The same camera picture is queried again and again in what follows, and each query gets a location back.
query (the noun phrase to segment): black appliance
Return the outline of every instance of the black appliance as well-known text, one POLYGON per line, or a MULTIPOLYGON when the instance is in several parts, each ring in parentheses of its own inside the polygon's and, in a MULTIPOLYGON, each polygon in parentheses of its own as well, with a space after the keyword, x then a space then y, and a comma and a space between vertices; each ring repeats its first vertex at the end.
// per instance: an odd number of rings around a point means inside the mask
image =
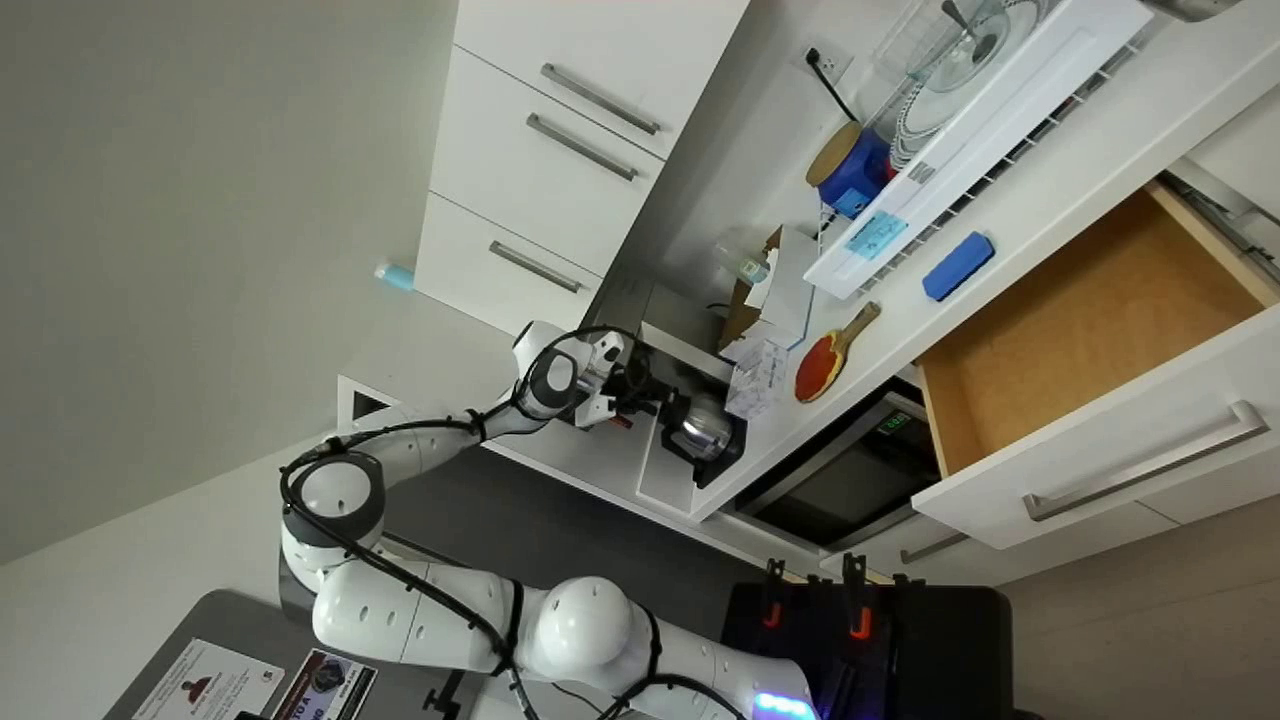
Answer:
POLYGON ((838 551, 906 518, 911 496, 936 481, 923 398, 887 381, 750 484, 736 511, 838 551))

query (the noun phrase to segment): drawer handle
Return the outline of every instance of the drawer handle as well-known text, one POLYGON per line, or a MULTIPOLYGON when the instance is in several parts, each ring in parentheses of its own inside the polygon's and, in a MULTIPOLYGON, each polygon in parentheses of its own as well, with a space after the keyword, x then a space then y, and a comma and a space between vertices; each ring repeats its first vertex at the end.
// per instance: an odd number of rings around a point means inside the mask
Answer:
POLYGON ((515 263, 515 266, 525 266, 525 273, 530 273, 530 275, 539 275, 539 280, 548 280, 548 283, 556 283, 556 289, 564 289, 564 292, 578 292, 578 289, 582 289, 578 280, 572 280, 572 275, 564 275, 564 273, 553 273, 548 263, 515 252, 515 246, 503 244, 503 238, 493 238, 486 252, 501 257, 501 259, 506 259, 506 263, 515 263))
POLYGON ((578 135, 572 135, 568 129, 561 129, 561 122, 553 122, 553 120, 542 120, 542 117, 535 117, 535 112, 527 117, 527 129, 535 129, 539 135, 548 135, 548 139, 572 148, 577 154, 609 169, 612 175, 621 175, 621 180, 627 180, 627 184, 638 175, 633 162, 612 160, 609 150, 582 143, 578 135))
POLYGON ((609 93, 600 93, 591 79, 582 79, 582 74, 577 74, 577 73, 568 73, 568 69, 561 69, 561 63, 542 63, 542 74, 548 74, 553 85, 568 86, 572 97, 602 107, 609 117, 621 117, 624 122, 647 132, 647 135, 654 135, 654 132, 663 129, 654 117, 636 112, 636 107, 624 107, 621 101, 612 101, 609 93))
POLYGON ((919 544, 919 549, 899 549, 894 560, 919 564, 923 554, 936 554, 936 551, 944 551, 944 549, 951 549, 951 544, 963 544, 963 538, 967 538, 963 532, 951 532, 951 536, 940 536, 940 538, 919 544))
POLYGON ((1156 474, 1165 474, 1172 468, 1183 468, 1183 462, 1190 462, 1199 457, 1225 451, 1225 446, 1243 443, 1243 441, 1265 436, 1265 431, 1269 431, 1269 420, 1250 403, 1238 398, 1238 403, 1230 403, 1230 417, 1225 425, 1210 425, 1195 441, 1176 443, 1168 451, 1156 451, 1156 457, 1122 468, 1114 484, 1096 487, 1096 492, 1080 492, 1080 496, 1059 496, 1059 499, 1056 496, 1023 496, 1023 507, 1026 507, 1026 514, 1036 522, 1045 522, 1052 514, 1065 514, 1072 507, 1096 502, 1105 496, 1114 496, 1114 492, 1122 492, 1133 484, 1156 481, 1156 474))

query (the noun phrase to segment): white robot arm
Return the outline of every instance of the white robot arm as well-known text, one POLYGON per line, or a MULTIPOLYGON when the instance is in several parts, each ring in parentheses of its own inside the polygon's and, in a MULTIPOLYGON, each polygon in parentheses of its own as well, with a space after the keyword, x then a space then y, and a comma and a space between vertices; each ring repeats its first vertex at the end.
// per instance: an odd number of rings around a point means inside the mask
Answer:
POLYGON ((718 649, 633 604, 612 581, 564 581, 553 593, 455 569, 381 536, 384 487, 493 441, 527 436, 556 417, 591 428, 616 417, 609 381, 627 363, 624 331, 556 331, 515 340, 515 388, 468 420, 409 420, 353 431, 278 471, 278 549, 317 593, 320 643, 389 663, 510 673, 609 695, 621 714, 658 720, 815 720, 802 673, 718 649))

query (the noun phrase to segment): drawer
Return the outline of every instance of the drawer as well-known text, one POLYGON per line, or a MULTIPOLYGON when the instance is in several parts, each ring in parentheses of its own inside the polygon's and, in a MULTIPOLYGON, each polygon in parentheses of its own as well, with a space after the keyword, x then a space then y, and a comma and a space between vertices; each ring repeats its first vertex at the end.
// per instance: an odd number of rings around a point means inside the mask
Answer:
POLYGON ((1152 507, 1129 502, 1110 507, 1105 514, 1090 514, 1067 532, 1041 536, 1030 544, 996 551, 987 544, 976 544, 947 522, 936 522, 927 514, 911 514, 906 522, 853 549, 855 554, 867 554, 867 569, 875 574, 905 572, 911 581, 933 584, 1012 584, 1019 574, 1036 574, 1121 544, 1136 544, 1145 536, 1159 536, 1176 527, 1152 507))
POLYGON ((602 275, 658 160, 453 53, 430 190, 602 275))
POLYGON ((1280 306, 1147 187, 923 359, 944 481, 911 502, 1012 549, 1277 443, 1280 306))
POLYGON ((455 45, 667 154, 747 0, 465 0, 455 45))
POLYGON ((426 195, 423 238, 416 257, 420 292, 518 331, 527 318, 577 328, 600 289, 600 275, 426 195))

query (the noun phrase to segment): white drawer front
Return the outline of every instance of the white drawer front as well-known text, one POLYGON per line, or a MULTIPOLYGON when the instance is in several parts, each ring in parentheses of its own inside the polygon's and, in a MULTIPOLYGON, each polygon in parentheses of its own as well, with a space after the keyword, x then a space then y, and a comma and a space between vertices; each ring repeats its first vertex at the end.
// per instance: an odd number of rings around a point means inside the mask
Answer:
POLYGON ((602 275, 654 172, 647 150, 453 53, 430 190, 602 275))
POLYGON ((911 502, 990 549, 1052 536, 1269 451, 1280 428, 1277 368, 1280 306, 957 471, 911 502))
POLYGON ((1076 527, 1065 527, 1056 536, 1041 536, 1030 544, 996 551, 987 544, 976 544, 947 522, 936 522, 927 514, 911 514, 906 522, 853 549, 855 554, 867 554, 867 569, 875 574, 911 574, 927 584, 1012 584, 1019 574, 1036 574, 1156 532, 1176 527, 1172 518, 1129 502, 1110 507, 1105 514, 1090 514, 1076 527))
POLYGON ((518 331, 527 318, 577 328, 600 289, 600 275, 482 224, 481 215, 426 195, 423 238, 416 257, 420 292, 518 331))
POLYGON ((465 0, 455 45, 667 154, 747 0, 465 0))

